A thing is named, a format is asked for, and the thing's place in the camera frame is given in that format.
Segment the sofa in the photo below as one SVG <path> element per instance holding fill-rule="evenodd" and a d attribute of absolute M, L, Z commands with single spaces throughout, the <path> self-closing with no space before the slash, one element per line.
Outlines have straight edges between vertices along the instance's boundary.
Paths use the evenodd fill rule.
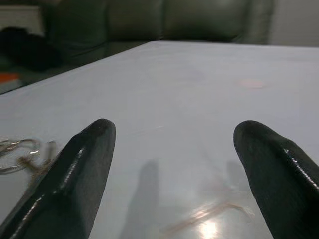
<path fill-rule="evenodd" d="M 155 40 L 267 44 L 273 0 L 38 0 L 45 35 L 63 67 L 32 72 L 30 84 Z"/>

